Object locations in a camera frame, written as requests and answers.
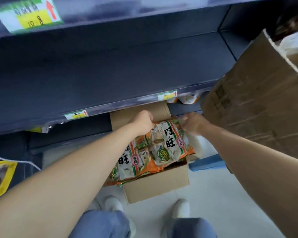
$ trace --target person's right arm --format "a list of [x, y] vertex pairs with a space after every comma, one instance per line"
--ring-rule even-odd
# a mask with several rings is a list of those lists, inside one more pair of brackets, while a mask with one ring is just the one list
[[184, 116], [183, 129], [204, 136], [249, 196], [287, 237], [298, 237], [298, 159], [210, 124], [202, 115]]

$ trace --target person's left arm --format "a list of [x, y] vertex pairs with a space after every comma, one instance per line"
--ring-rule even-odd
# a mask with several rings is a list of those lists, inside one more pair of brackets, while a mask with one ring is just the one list
[[153, 127], [144, 110], [12, 188], [0, 197], [0, 237], [68, 237], [129, 142]]

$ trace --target green circle logo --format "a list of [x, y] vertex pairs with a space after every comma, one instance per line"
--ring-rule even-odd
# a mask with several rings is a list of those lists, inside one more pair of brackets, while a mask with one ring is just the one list
[[112, 171], [111, 171], [111, 173], [110, 173], [110, 176], [109, 176], [109, 178], [111, 178], [111, 179], [113, 179], [113, 178], [115, 178], [116, 177], [116, 175], [117, 175], [117, 166], [115, 165], [115, 167], [112, 169]]
[[157, 155], [161, 161], [168, 161], [170, 159], [167, 149], [163, 147], [159, 148]]

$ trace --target price tag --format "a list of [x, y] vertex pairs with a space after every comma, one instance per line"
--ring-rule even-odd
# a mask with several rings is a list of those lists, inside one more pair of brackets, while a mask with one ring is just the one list
[[79, 119], [88, 116], [88, 113], [86, 110], [78, 111], [75, 113], [70, 113], [70, 114], [64, 114], [65, 118], [67, 120], [72, 120], [72, 119]]
[[175, 97], [177, 97], [177, 95], [178, 95], [177, 90], [161, 93], [161, 94], [158, 94], [158, 100], [162, 101], [162, 100], [167, 100], [167, 99], [170, 99], [170, 98], [175, 98]]
[[13, 34], [63, 23], [53, 0], [23, 0], [0, 5], [0, 21]]

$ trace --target person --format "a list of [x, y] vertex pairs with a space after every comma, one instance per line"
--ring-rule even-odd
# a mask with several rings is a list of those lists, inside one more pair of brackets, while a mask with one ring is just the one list
[[[298, 159], [214, 126], [200, 114], [183, 120], [183, 129], [213, 144], [280, 231], [287, 238], [298, 237]], [[12, 188], [0, 197], [0, 237], [130, 237], [132, 223], [114, 197], [106, 200], [107, 211], [83, 212], [128, 143], [153, 127], [151, 113], [144, 110], [129, 124]], [[186, 201], [177, 202], [167, 237], [216, 237], [206, 221], [185, 219], [188, 211]]]

